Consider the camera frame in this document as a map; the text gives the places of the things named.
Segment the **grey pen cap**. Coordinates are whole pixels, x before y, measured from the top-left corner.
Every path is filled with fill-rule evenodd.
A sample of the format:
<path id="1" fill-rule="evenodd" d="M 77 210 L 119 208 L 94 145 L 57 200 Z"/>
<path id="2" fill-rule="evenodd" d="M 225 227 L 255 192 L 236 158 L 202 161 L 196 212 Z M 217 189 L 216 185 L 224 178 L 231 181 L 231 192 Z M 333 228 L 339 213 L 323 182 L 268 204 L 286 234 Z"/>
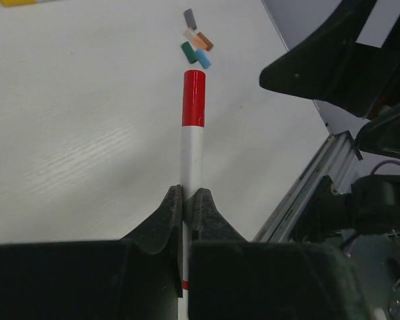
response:
<path id="1" fill-rule="evenodd" d="M 197 24 L 196 24 L 196 20 L 193 14 L 193 10 L 192 9 L 187 9 L 183 12 L 184 18 L 185 18 L 185 22 L 188 26 L 188 28 L 192 29 L 192 30 L 196 30 L 197 29 Z"/>

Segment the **dark green pen cap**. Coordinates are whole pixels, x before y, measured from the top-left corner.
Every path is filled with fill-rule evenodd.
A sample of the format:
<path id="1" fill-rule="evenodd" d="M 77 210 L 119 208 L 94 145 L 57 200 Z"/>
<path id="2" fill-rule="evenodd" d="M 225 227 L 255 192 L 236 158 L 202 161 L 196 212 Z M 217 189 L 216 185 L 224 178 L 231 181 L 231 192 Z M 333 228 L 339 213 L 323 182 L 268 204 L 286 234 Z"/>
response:
<path id="1" fill-rule="evenodd" d="M 193 50 L 190 42 L 186 41 L 181 44 L 181 49 L 190 64 L 194 64 L 197 62 L 197 56 L 195 51 Z"/>

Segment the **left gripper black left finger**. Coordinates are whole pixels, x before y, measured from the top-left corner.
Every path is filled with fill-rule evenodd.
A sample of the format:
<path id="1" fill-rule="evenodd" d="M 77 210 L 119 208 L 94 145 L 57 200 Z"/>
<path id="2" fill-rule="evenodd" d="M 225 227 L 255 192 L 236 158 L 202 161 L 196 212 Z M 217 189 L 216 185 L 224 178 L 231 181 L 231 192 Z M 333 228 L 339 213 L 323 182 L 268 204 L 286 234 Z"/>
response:
<path id="1" fill-rule="evenodd" d="M 182 188 L 174 185 L 158 208 L 123 237 L 134 242 L 142 252 L 170 261 L 170 274 L 179 297 L 183 295 L 182 214 Z"/>

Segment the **red capped marker pen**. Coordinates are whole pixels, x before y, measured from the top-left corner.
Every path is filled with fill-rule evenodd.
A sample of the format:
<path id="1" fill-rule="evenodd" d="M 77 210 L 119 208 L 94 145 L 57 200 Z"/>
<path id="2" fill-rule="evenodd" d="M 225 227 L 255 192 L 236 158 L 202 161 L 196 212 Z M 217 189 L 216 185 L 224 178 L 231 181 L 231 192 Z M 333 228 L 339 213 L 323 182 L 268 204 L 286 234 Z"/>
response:
<path id="1" fill-rule="evenodd" d="M 183 78 L 181 122 L 180 185 L 183 196 L 182 222 L 182 289 L 178 318 L 188 318 L 189 249 L 195 194 L 201 188 L 203 170 L 203 132 L 205 126 L 206 75 L 200 70 L 188 70 Z"/>

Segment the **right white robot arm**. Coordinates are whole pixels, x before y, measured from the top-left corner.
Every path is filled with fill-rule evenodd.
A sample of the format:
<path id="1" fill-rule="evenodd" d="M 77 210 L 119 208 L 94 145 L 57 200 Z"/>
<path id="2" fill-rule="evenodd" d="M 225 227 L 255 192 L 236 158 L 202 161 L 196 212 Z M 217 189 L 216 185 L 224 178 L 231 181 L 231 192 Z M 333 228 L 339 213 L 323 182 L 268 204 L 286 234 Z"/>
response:
<path id="1" fill-rule="evenodd" d="M 357 42 L 374 1 L 342 1 L 296 47 L 262 70 L 262 88 L 325 101 L 367 119 L 358 150 L 400 159 L 400 15 L 380 47 Z M 335 195 L 324 177 L 291 231 L 294 241 L 320 243 L 332 232 L 400 230 L 400 175 L 370 174 Z"/>

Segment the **orange pen cap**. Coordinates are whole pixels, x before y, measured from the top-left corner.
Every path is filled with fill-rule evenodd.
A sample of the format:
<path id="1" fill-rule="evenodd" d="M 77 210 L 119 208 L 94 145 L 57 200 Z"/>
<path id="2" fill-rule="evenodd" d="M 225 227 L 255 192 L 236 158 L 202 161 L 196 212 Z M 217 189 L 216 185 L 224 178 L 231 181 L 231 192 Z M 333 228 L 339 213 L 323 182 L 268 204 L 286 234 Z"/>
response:
<path id="1" fill-rule="evenodd" d="M 205 42 L 194 32 L 194 30 L 187 28 L 184 32 L 183 35 L 187 38 L 187 40 L 196 48 L 198 49 L 205 49 L 207 45 Z"/>

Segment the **blue pen cap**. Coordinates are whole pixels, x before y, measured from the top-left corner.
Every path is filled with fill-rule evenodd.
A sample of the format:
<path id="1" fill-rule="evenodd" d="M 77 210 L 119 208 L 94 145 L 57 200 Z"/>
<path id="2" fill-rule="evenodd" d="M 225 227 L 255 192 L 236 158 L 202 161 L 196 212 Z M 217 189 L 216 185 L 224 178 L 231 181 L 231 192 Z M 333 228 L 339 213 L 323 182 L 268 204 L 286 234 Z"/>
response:
<path id="1" fill-rule="evenodd" d="M 211 66 L 211 61 L 207 57 L 206 53 L 202 49 L 198 49 L 195 51 L 195 56 L 198 62 L 201 64 L 202 68 L 208 69 Z"/>

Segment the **brown pen cap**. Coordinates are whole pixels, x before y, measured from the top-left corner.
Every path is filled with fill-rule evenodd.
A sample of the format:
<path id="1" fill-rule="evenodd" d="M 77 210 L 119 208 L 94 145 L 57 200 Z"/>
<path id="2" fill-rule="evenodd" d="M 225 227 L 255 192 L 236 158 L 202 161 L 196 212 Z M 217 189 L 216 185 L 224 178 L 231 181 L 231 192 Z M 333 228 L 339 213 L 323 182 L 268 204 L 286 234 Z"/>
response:
<path id="1" fill-rule="evenodd" d="M 202 32 L 198 32 L 197 35 L 198 35 L 199 38 L 202 40 L 202 42 L 204 42 L 204 44 L 205 44 L 205 50 L 206 50 L 206 51 L 212 50 L 214 44 L 209 40 L 209 38 L 206 37 Z"/>

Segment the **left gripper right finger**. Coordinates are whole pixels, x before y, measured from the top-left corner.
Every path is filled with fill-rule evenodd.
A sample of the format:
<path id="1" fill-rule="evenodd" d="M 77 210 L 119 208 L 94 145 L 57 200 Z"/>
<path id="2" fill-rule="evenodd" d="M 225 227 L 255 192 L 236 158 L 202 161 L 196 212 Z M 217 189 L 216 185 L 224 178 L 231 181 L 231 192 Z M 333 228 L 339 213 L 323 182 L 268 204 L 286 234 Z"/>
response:
<path id="1" fill-rule="evenodd" d="M 209 189 L 199 189 L 194 200 L 192 241 L 246 241 L 217 210 Z"/>

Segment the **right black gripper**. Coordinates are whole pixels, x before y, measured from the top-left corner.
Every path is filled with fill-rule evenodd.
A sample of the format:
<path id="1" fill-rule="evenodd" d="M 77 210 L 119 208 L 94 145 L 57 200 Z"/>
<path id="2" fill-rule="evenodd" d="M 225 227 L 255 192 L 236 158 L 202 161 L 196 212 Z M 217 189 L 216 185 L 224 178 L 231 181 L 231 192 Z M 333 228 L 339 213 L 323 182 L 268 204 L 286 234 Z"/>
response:
<path id="1" fill-rule="evenodd" d="M 371 121 L 357 148 L 400 159 L 400 15 L 381 47 L 357 42 L 375 1 L 342 1 L 296 47 L 262 70 L 262 88 L 326 101 Z"/>

